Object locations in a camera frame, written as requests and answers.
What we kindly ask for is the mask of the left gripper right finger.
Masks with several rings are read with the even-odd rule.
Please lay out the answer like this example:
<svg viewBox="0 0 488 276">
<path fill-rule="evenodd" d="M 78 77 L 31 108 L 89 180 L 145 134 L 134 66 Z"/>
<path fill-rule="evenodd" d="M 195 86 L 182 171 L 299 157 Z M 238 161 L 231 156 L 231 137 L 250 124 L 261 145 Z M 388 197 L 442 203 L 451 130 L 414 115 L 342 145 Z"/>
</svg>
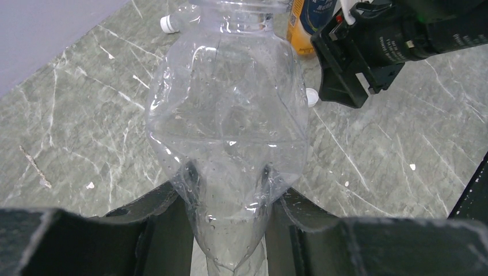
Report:
<svg viewBox="0 0 488 276">
<path fill-rule="evenodd" d="M 295 189 L 272 206 L 269 275 L 486 275 L 474 220 L 337 217 Z"/>
</svg>

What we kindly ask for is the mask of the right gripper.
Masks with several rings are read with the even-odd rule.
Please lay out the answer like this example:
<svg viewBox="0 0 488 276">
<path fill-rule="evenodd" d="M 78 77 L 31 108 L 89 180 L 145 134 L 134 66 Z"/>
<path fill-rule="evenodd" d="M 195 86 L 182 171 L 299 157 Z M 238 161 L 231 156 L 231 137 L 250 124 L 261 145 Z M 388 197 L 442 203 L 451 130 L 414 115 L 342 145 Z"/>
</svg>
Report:
<svg viewBox="0 0 488 276">
<path fill-rule="evenodd" d="M 319 98 L 361 108 L 407 62 L 487 44 L 486 1 L 361 1 L 311 37 Z"/>
</svg>

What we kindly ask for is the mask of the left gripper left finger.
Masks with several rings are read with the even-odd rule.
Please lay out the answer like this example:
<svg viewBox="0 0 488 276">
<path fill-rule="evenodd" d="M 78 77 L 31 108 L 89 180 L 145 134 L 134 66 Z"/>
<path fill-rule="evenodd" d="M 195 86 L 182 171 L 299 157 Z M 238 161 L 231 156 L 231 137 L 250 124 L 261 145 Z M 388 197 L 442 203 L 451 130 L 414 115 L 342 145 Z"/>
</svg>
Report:
<svg viewBox="0 0 488 276">
<path fill-rule="evenodd" d="M 2 275 L 189 275 L 193 232 L 164 183 L 106 215 L 1 209 Z"/>
</svg>

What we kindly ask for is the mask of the plain white bottle cap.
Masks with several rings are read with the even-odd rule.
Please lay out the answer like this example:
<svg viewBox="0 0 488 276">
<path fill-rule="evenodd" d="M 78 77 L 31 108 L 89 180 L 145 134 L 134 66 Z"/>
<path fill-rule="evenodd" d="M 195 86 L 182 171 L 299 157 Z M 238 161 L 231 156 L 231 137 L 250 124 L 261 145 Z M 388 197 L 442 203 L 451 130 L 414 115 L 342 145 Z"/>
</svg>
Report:
<svg viewBox="0 0 488 276">
<path fill-rule="evenodd" d="M 307 96 L 307 104 L 309 108 L 314 107 L 319 101 L 318 92 L 311 87 L 306 88 L 306 96 Z"/>
</svg>

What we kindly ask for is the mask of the orange juice bottle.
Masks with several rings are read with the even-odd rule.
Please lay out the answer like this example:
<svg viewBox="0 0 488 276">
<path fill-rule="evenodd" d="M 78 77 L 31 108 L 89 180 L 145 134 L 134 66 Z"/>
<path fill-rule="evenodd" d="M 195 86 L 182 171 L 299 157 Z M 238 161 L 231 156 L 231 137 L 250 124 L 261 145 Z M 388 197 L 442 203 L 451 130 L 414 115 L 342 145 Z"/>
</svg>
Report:
<svg viewBox="0 0 488 276">
<path fill-rule="evenodd" d="M 336 0 L 292 1 L 286 39 L 298 55 L 315 54 L 311 36 L 331 20 L 336 4 Z"/>
</svg>

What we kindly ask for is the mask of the large clear bottle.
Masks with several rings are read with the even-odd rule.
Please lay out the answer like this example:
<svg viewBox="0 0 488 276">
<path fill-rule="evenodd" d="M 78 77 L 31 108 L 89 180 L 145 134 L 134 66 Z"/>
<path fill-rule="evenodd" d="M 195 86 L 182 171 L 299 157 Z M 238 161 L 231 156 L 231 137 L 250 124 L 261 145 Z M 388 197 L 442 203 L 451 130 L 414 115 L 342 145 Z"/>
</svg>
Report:
<svg viewBox="0 0 488 276">
<path fill-rule="evenodd" d="M 151 82 L 146 132 L 186 203 L 209 275 L 254 275 L 272 204 L 307 161 L 308 104 L 291 44 L 273 30 L 288 1 L 195 1 L 199 21 Z"/>
</svg>

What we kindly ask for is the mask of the short clear plastic bottle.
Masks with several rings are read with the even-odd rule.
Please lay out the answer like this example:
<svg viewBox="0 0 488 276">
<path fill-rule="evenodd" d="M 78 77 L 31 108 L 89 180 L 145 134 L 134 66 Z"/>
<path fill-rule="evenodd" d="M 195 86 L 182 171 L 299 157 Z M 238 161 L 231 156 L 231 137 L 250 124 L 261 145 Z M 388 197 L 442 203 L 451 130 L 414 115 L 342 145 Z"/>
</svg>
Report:
<svg viewBox="0 0 488 276">
<path fill-rule="evenodd" d="M 159 20 L 159 24 L 164 33 L 181 33 L 198 25 L 200 15 L 201 9 L 199 6 L 185 2 L 172 14 L 162 17 Z"/>
</svg>

